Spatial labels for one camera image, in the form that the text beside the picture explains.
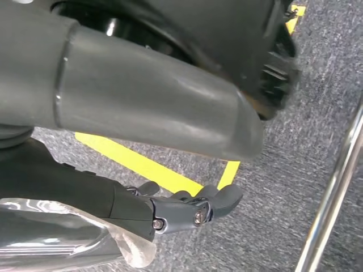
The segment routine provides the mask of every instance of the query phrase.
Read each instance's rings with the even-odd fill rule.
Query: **gray plastic housing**
[[[231,83],[76,21],[0,1],[0,124],[66,129],[225,160],[263,126]]]

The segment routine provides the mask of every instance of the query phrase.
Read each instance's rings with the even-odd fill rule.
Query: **bolt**
[[[155,219],[154,221],[152,221],[152,228],[157,231],[162,229],[163,226],[164,226],[164,222],[162,220]]]
[[[194,217],[194,223],[195,226],[200,226],[205,222],[205,214],[203,211],[197,211]]]

